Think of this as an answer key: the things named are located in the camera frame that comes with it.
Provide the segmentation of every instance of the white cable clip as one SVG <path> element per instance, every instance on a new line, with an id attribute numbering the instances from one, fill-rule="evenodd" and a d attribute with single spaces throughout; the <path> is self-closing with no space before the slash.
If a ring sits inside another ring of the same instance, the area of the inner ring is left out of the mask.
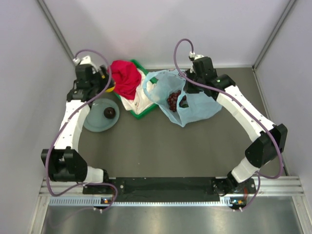
<path id="1" fill-rule="evenodd" d="M 195 52 L 190 51 L 189 58 L 194 59 L 196 56 Z"/>
<path id="2" fill-rule="evenodd" d="M 78 64 L 80 64 L 81 59 L 79 59 L 79 58 L 74 58 L 74 59 L 73 59 L 73 62 L 74 62 L 74 64 L 75 64 L 75 66 L 77 66 Z"/>
<path id="3" fill-rule="evenodd" d="M 233 112 L 232 115 L 235 117 L 238 113 L 240 113 L 244 109 L 245 109 L 245 106 L 241 106 L 239 109 L 236 109 L 236 111 Z"/>

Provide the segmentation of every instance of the yellow object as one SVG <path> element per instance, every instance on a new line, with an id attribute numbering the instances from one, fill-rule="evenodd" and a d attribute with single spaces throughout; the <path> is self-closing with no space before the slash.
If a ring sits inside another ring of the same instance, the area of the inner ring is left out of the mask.
<path id="1" fill-rule="evenodd" d="M 110 93 L 111 91 L 113 91 L 115 89 L 115 85 L 112 88 L 109 88 L 107 90 L 105 90 L 106 93 Z"/>

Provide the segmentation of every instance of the metal frame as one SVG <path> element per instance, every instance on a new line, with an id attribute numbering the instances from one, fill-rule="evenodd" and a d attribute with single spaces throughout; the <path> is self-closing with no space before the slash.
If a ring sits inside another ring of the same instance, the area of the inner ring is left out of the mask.
<path id="1" fill-rule="evenodd" d="M 257 177 L 253 177 L 255 181 L 255 186 L 258 186 L 258 180 Z M 68 188 L 71 185 L 75 185 L 74 182 L 52 182 L 51 181 L 51 187 L 54 192 L 59 193 L 63 191 L 64 189 Z M 85 199 L 85 198 L 97 198 L 99 196 L 103 195 L 84 195 L 82 193 L 82 187 L 75 187 L 72 190 L 68 191 L 66 193 L 66 196 L 71 197 L 73 199 Z M 211 202 L 211 203 L 205 203 L 205 202 L 192 202 L 190 204 L 187 203 L 116 203 L 115 206 L 210 206 L 210 207 L 216 207 L 216 206 L 225 206 L 227 205 L 227 199 L 229 197 L 238 197 L 243 195 L 238 194 L 228 194 L 226 195 L 222 201 L 220 202 Z M 291 196 L 294 202 L 295 209 L 297 211 L 298 219 L 300 221 L 300 224 L 302 226 L 302 229 L 304 231 L 304 234 L 312 233 L 312 219 L 309 214 L 308 204 L 307 200 L 305 198 L 303 188 L 301 186 L 301 182 L 299 177 L 297 176 L 281 176 L 279 179 L 271 180 L 266 178 L 261 178 L 261 187 L 259 190 L 259 193 L 257 196 Z M 38 234 L 41 233 L 43 223 L 45 220 L 45 216 L 48 209 L 48 204 L 50 203 L 50 200 L 52 197 L 49 194 L 49 191 L 46 186 L 46 180 L 44 179 L 41 185 L 41 189 L 39 192 L 36 209 L 32 218 L 31 226 L 28 231 L 29 234 Z"/>
<path id="2" fill-rule="evenodd" d="M 47 4 L 45 3 L 45 0 L 36 0 L 36 2 L 38 3 L 39 7 L 41 8 L 42 12 L 44 13 L 46 19 L 48 20 L 50 26 L 52 27 L 55 35 L 58 38 L 58 41 L 60 42 L 60 44 L 62 45 L 65 53 L 67 54 L 68 58 L 70 59 L 70 61 L 74 64 L 73 62 L 73 58 L 74 58 L 74 54 L 72 52 L 72 50 L 70 49 L 65 37 L 63 36 L 61 30 L 59 29 L 58 24 L 56 23 L 56 21 L 54 20 L 49 7 L 47 6 Z"/>
<path id="3" fill-rule="evenodd" d="M 280 16 L 280 18 L 277 21 L 277 24 L 275 25 L 274 29 L 272 30 L 269 38 L 267 39 L 266 43 L 264 44 L 260 54 L 258 55 L 256 61 L 254 62 L 253 68 L 257 69 L 260 65 L 260 63 L 262 62 L 265 54 L 267 53 L 268 49 L 270 48 L 272 42 L 274 41 L 277 33 L 279 32 L 279 30 L 281 29 L 282 25 L 284 24 L 287 16 L 289 15 L 289 13 L 291 12 L 291 10 L 294 8 L 295 3 L 297 2 L 297 0 L 289 0 L 288 4 L 286 6 L 286 8 L 284 9 L 282 15 Z"/>

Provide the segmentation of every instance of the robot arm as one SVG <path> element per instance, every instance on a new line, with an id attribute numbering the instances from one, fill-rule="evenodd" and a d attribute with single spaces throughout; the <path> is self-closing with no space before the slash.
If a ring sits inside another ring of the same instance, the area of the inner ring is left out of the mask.
<path id="1" fill-rule="evenodd" d="M 89 114 L 90 107 L 85 105 L 70 121 L 69 116 L 83 103 L 89 101 L 107 84 L 106 69 L 104 66 L 97 68 L 91 61 L 90 56 L 82 60 L 76 59 L 76 77 L 72 90 L 67 94 L 66 110 L 61 126 L 68 122 L 54 145 L 49 160 L 49 178 L 52 181 L 73 181 L 86 183 L 106 182 L 109 177 L 105 170 L 87 166 L 86 161 L 78 153 L 79 137 L 84 120 Z M 112 80 L 106 92 L 111 92 L 115 87 Z M 41 159 L 45 164 L 48 149 L 41 152 Z"/>
<path id="2" fill-rule="evenodd" d="M 212 97 L 215 101 L 225 107 L 242 125 L 252 141 L 250 147 L 245 151 L 245 157 L 243 160 L 228 173 L 227 182 L 230 187 L 229 189 L 236 191 L 237 188 L 241 187 L 240 185 L 242 185 L 242 183 L 248 180 L 263 165 L 276 157 L 275 148 L 267 133 L 264 132 L 263 128 L 256 123 L 243 110 L 243 108 L 246 108 L 270 131 L 281 152 L 284 150 L 287 128 L 283 124 L 276 126 L 273 122 L 260 114 L 242 95 L 235 82 L 228 75 L 218 76 L 213 67 L 212 60 L 209 57 L 190 54 L 190 60 L 193 61 L 193 66 L 186 72 L 188 78 L 198 83 L 223 90 L 235 97 L 243 105 L 240 107 L 225 94 L 207 89 L 202 90 L 189 82 L 186 83 L 188 93 L 198 93 L 203 91 L 206 95 Z"/>

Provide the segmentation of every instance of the cable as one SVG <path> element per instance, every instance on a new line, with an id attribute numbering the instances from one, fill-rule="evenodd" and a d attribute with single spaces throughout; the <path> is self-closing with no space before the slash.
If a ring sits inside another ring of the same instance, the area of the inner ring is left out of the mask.
<path id="1" fill-rule="evenodd" d="M 246 187 L 244 187 L 244 200 L 247 200 L 248 198 L 248 190 Z"/>
<path id="2" fill-rule="evenodd" d="M 259 175 L 258 173 L 257 173 L 256 175 L 257 175 L 257 177 L 258 177 L 258 188 L 257 188 L 257 190 L 255 191 L 253 197 L 252 197 L 252 198 L 250 199 L 250 201 L 247 203 L 247 205 L 246 205 L 245 207 L 239 209 L 240 211 L 244 211 L 245 209 L 247 209 L 247 208 L 252 204 L 252 202 L 254 201 L 255 197 L 257 196 L 257 194 L 258 194 L 258 192 L 259 192 L 259 190 L 260 190 L 260 183 L 261 183 L 261 182 L 260 182 L 260 175 Z"/>
<path id="3" fill-rule="evenodd" d="M 176 46 L 175 46 L 175 51 L 174 51 L 174 63 L 175 63 L 175 68 L 179 71 L 180 75 L 181 75 L 183 78 L 185 78 L 185 79 L 186 79 L 189 83 L 191 83 L 191 84 L 197 85 L 197 86 L 202 87 L 202 88 L 205 88 L 205 89 L 210 89 L 210 90 L 213 90 L 213 91 L 216 91 L 216 92 L 219 92 L 219 93 L 222 93 L 222 94 L 228 96 L 228 97 L 231 98 L 233 101 L 235 101 L 240 107 L 242 107 L 243 105 L 242 105 L 236 98 L 234 98 L 232 95 L 230 95 L 230 94 L 224 92 L 223 90 L 216 89 L 216 88 L 211 87 L 211 86 L 207 86 L 207 85 L 204 85 L 204 84 L 197 83 L 197 82 L 195 82 L 195 81 L 189 79 L 186 75 L 184 75 L 184 74 L 182 73 L 182 71 L 181 71 L 180 68 L 178 67 L 178 64 L 177 64 L 177 61 L 176 61 L 176 52 L 177 52 L 177 49 L 178 49 L 179 45 L 180 45 L 181 42 L 183 42 L 183 41 L 188 41 L 188 42 L 190 43 L 190 45 L 191 45 L 192 53 L 194 52 L 193 43 L 192 43 L 189 39 L 181 39 L 181 40 L 176 44 Z M 268 179 L 277 179 L 277 178 L 279 178 L 279 177 L 283 174 L 283 158 L 282 158 L 281 152 L 280 152 L 280 150 L 279 150 L 279 148 L 278 148 L 278 145 L 277 145 L 277 143 L 276 143 L 276 141 L 275 141 L 273 135 L 269 132 L 269 130 L 268 130 L 252 113 L 250 113 L 248 110 L 246 110 L 246 108 L 243 108 L 243 110 L 244 110 L 257 124 L 259 124 L 259 125 L 263 128 L 263 130 L 268 134 L 269 138 L 271 139 L 271 141 L 272 141 L 272 143 L 273 143 L 273 145 L 274 145 L 274 148 L 275 148 L 275 150 L 276 150 L 276 152 L 277 152 L 278 159 L 279 159 L 279 172 L 278 172 L 277 175 L 275 175 L 275 176 L 267 176 L 267 175 L 264 175 L 264 174 L 262 174 L 262 173 L 260 173 L 260 172 L 258 172 L 258 174 L 259 174 L 260 176 L 263 176 L 263 177 L 268 178 Z"/>
<path id="4" fill-rule="evenodd" d="M 89 101 L 83 103 L 80 107 L 78 107 L 67 119 L 67 122 L 63 124 L 63 126 L 60 128 L 59 132 L 57 133 L 56 137 L 54 138 L 54 140 L 52 141 L 52 144 L 48 150 L 48 153 L 47 153 L 47 158 L 45 160 L 45 172 L 46 172 L 46 183 L 47 183 L 47 188 L 48 188 L 48 191 L 49 193 L 51 194 L 51 196 L 61 196 L 63 195 L 64 193 L 66 193 L 67 191 L 77 187 L 77 186 L 81 186 L 85 183 L 78 183 L 78 184 L 75 184 L 71 187 L 69 187 L 68 189 L 65 189 L 63 192 L 59 193 L 59 194 L 55 194 L 53 191 L 52 191 L 52 188 L 51 188 L 51 185 L 50 185 L 50 178 L 49 178 L 49 161 L 50 161 L 50 156 L 51 156 L 51 152 L 54 148 L 54 145 L 55 143 L 57 142 L 59 136 L 61 135 L 61 133 L 63 132 L 63 130 L 66 128 L 68 122 L 73 118 L 73 116 L 78 113 L 79 110 L 81 110 L 84 106 L 88 105 L 89 103 L 93 102 L 95 99 L 97 99 L 98 97 L 100 97 L 102 94 L 104 94 L 105 90 L 108 88 L 108 86 L 110 85 L 111 83 L 111 80 L 112 80 L 112 70 L 109 69 L 110 68 L 110 65 L 109 65 L 109 62 L 108 60 L 99 52 L 95 51 L 95 50 L 90 50 L 90 49 L 83 49 L 83 50 L 79 50 L 76 54 L 75 54 L 75 58 L 78 56 L 78 54 L 80 54 L 81 52 L 92 52 L 92 53 L 95 53 L 97 55 L 99 55 L 106 63 L 106 66 L 107 66 L 107 70 L 109 72 L 109 77 L 108 77 L 108 82 L 106 84 L 106 86 L 104 87 L 104 89 L 99 93 L 97 94 L 95 97 L 93 97 L 92 99 L 90 99 Z M 116 196 L 117 196 L 117 188 L 113 185 L 113 184 L 107 184 L 107 183 L 96 183 L 94 185 L 105 185 L 105 186 L 111 186 L 115 189 L 116 191 Z"/>
<path id="5" fill-rule="evenodd" d="M 111 203 L 110 203 L 108 206 L 106 206 L 105 208 L 103 207 L 104 209 L 102 209 L 102 212 L 107 211 L 109 208 L 111 208 L 112 204 L 115 202 L 115 200 L 116 200 L 116 198 L 117 198 L 117 195 L 118 195 L 118 190 L 117 190 L 117 188 L 116 188 L 114 185 L 108 184 L 108 183 L 101 183 L 101 184 L 98 184 L 98 183 L 88 183 L 88 184 L 91 184 L 91 185 L 107 185 L 107 186 L 112 187 L 112 188 L 115 190 L 116 193 L 115 193 L 115 195 L 113 196 L 113 199 L 112 199 Z M 52 229 L 56 229 L 56 228 L 60 227 L 60 226 L 61 226 L 65 221 L 67 221 L 69 218 L 73 217 L 74 215 L 80 213 L 81 211 L 91 210 L 91 209 L 93 210 L 94 207 L 84 207 L 84 208 L 81 208 L 81 209 L 79 209 L 79 210 L 73 212 L 73 213 L 70 214 L 69 216 L 67 216 L 65 219 L 63 219 L 63 220 L 62 220 L 60 223 L 58 223 L 57 225 L 54 225 L 54 224 L 52 223 L 52 217 L 51 217 L 51 214 L 50 214 L 50 215 L 49 215 L 49 225 L 51 226 Z"/>

